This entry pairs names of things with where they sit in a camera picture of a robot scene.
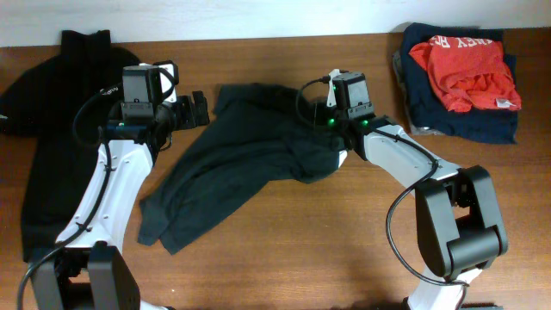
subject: wooden table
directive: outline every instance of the wooden table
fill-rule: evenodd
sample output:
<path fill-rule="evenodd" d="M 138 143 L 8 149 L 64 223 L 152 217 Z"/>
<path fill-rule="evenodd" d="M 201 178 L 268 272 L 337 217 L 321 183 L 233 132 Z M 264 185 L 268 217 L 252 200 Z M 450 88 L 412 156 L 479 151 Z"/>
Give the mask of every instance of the wooden table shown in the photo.
<path fill-rule="evenodd" d="M 150 42 L 122 44 L 143 61 L 174 60 L 179 94 L 203 90 L 214 105 L 228 83 L 298 87 L 333 68 L 363 71 L 379 115 L 405 125 L 390 55 L 401 34 L 333 37 Z M 518 144 L 493 146 L 448 136 L 416 137 L 448 161 L 480 164 L 492 175 L 510 251 L 475 280 L 467 302 L 496 302 L 507 309 L 551 306 L 551 31 L 506 33 L 518 56 L 517 87 L 523 111 Z M 59 48 L 0 49 L 0 91 Z M 322 88 L 309 95 L 323 95 Z M 146 179 L 139 197 L 152 192 L 201 129 L 177 133 Z M 0 135 L 0 308 L 15 307 L 21 260 L 20 211 L 36 139 Z M 401 301 L 416 287 L 392 254 L 384 219 L 402 190 L 385 171 L 351 153 L 344 166 L 315 184 L 272 182 L 235 214 L 175 256 L 156 243 L 136 242 L 140 212 L 127 228 L 124 257 L 142 297 L 182 308 L 326 309 Z M 420 269 L 413 199 L 400 206 L 394 236 L 406 259 Z M 28 289 L 27 309 L 34 308 Z"/>

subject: white wall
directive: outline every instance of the white wall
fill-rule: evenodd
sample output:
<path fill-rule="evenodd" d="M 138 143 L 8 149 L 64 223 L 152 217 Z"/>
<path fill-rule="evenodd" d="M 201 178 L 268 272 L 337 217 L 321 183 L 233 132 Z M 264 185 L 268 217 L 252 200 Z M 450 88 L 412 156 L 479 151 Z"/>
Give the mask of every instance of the white wall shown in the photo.
<path fill-rule="evenodd" d="M 58 44 L 63 29 L 129 42 L 386 33 L 406 22 L 551 26 L 551 1 L 0 0 L 0 47 Z"/>

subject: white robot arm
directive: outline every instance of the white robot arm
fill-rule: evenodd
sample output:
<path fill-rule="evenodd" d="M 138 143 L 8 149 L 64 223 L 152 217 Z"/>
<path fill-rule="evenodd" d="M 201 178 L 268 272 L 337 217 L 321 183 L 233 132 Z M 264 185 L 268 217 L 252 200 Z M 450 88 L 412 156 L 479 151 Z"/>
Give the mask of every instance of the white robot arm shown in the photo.
<path fill-rule="evenodd" d="M 319 81 L 330 85 L 326 108 L 334 118 L 327 129 L 342 134 L 361 158 L 390 173 L 407 188 L 403 195 L 411 191 L 416 196 L 419 250 L 426 264 L 423 274 L 401 258 L 390 235 L 392 212 L 387 218 L 394 253 L 421 279 L 403 308 L 456 309 L 465 297 L 464 288 L 507 251 L 491 178 L 479 166 L 462 169 L 439 158 L 389 118 L 376 117 L 363 74 L 334 70 Z M 170 309 L 140 300 L 136 281 L 121 256 L 122 240 L 139 188 L 161 146 L 174 130 L 208 124 L 207 102 L 199 93 L 194 93 L 195 103 L 190 96 L 176 97 L 177 67 L 172 63 L 125 68 L 123 83 L 125 100 L 106 127 L 90 185 L 75 216 L 58 236 L 63 248 L 56 259 L 31 263 L 39 309 Z M 454 205 L 470 207 L 470 215 L 456 220 Z M 89 224 L 83 227 L 88 218 Z M 85 294 L 74 294 L 83 288 L 69 278 L 82 269 L 89 272 L 90 283 Z"/>

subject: red cloth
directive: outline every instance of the red cloth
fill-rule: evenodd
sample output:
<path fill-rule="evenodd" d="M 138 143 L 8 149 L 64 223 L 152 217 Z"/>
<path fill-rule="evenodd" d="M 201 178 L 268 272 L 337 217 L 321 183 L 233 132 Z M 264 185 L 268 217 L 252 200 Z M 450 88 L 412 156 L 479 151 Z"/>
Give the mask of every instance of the red cloth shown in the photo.
<path fill-rule="evenodd" d="M 436 35 L 414 46 L 410 55 L 427 71 L 448 111 L 521 108 L 501 42 Z"/>

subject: clothing tag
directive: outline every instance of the clothing tag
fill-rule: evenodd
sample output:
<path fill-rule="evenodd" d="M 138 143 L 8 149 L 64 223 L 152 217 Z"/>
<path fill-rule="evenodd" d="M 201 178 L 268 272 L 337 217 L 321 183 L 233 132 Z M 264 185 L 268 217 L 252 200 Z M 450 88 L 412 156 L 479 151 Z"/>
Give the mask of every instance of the clothing tag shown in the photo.
<path fill-rule="evenodd" d="M 507 99 L 496 99 L 496 105 L 498 108 L 508 109 L 510 106 L 515 106 Z"/>

